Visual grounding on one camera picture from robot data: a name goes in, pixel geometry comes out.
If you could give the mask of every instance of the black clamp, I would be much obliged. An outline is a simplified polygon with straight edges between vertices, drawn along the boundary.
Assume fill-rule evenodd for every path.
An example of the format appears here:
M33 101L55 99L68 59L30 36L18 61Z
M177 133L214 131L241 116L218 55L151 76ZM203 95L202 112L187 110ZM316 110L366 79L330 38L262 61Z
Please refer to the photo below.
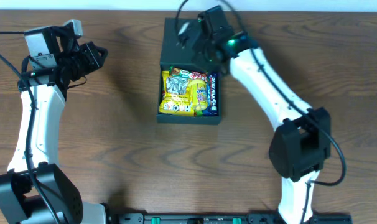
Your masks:
M50 26L25 32L31 56L22 63L22 78L30 86L46 84L57 85L65 99L71 81L77 81L85 75L101 68L108 55L107 49L97 47L93 42L79 45L79 35L74 33L73 22L63 27ZM60 38L60 51L57 37ZM28 62L34 71L26 72ZM27 88L18 83L20 91Z
M219 70L238 53L258 46L247 33L234 33L221 6L201 12L198 22L185 26L178 35L178 44L192 49L192 63L204 71Z
M330 134L331 118L327 110L309 110L306 116ZM269 149L270 160L277 172L294 182L309 172L321 170L330 155L330 140L303 116L293 121L284 120L276 129Z

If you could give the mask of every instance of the snack bag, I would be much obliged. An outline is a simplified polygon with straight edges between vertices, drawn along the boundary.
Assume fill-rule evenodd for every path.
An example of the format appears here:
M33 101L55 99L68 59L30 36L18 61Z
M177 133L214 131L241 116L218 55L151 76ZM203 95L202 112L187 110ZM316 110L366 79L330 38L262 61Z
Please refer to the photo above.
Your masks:
M172 77L189 78L192 80L202 79L207 82L207 74L202 74L199 72L190 72L179 68L169 67L169 74Z
M190 80L181 77L171 77L169 71L162 72L164 83L163 99L158 111L164 114L194 116L190 105L190 93L187 87Z

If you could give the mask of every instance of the wooden table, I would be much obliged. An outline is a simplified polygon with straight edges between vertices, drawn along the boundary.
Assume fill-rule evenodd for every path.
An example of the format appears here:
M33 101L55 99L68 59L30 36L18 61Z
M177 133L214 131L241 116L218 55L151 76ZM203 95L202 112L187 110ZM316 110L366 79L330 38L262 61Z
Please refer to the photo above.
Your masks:
M75 18L84 28L81 44L92 40L109 50L105 66L68 92L60 123L60 165L85 201L107 202L120 212L276 209L281 179L268 158L273 131L240 83L231 77L222 81L219 126L156 123L164 18L174 16L0 11L0 30L61 25ZM248 12L243 20L287 84L331 114L347 177L338 187L317 186L313 209L350 213L355 223L377 223L377 13ZM0 53L19 68L29 52L22 36L0 35ZM0 174L12 158L21 122L16 83L0 61ZM333 151L319 179L333 181L340 169Z

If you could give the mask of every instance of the black cable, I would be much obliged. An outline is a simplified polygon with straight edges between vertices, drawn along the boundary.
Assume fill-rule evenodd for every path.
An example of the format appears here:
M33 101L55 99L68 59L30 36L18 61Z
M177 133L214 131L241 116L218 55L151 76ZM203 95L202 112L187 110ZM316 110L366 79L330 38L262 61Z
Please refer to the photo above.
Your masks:
M26 149L24 151L24 156L26 157L26 163L27 163L27 170L29 173L29 177L31 178L32 185L37 189L39 195L42 197L42 200L45 202L47 208L49 209L50 213L52 214L54 220L56 221L57 224L61 224L60 219L58 219L57 213L54 210L53 206L50 204L48 198L44 194L44 191L42 188L39 186L38 180L36 179L34 172L32 171L31 163L29 158L31 157L30 151L31 151L31 139L32 139L32 130L34 127L34 121L35 121L35 111L36 111L36 105L35 105L35 98L34 95L32 94L32 91L28 85L27 80L24 80L21 77L21 74L19 71L0 54L0 59L9 67L11 70L19 77L20 81L24 84L24 86L27 88L29 97L31 99L31 114L29 118L29 124L28 124L28 130L27 130L27 137L26 137Z
M24 34L24 31L0 31L0 34Z
M312 187L312 184L310 182L306 182L306 199L305 199L305 207L303 208L303 214L302 218L300 219L300 224L303 223L305 220L306 210L307 210L307 204L309 203L309 195L310 195L310 188Z
M180 12L182 11L183 9L183 6L188 2L189 0L184 0L181 5L179 6L179 9L177 10L177 13L176 13L176 17L175 17L175 33L176 33L176 38L177 40L179 40L179 25L178 25L178 21L179 21L179 14Z
M71 89L71 88L75 88L75 87L77 87L77 86L80 86L80 85L85 84L86 81L88 81L88 79L87 79L86 77L84 77L84 78L85 78L85 81L84 81L83 83L79 83L79 84L76 84L76 85L69 86L67 89L69 90L69 89Z
M21 62L21 73L24 73L27 71L27 67L28 67L28 62L31 61L31 62L34 62L36 63L37 65L39 65L41 68L45 68L45 65L42 65L41 63L39 63L38 61L36 61L34 58L31 57L31 55L28 55L24 58L24 60Z

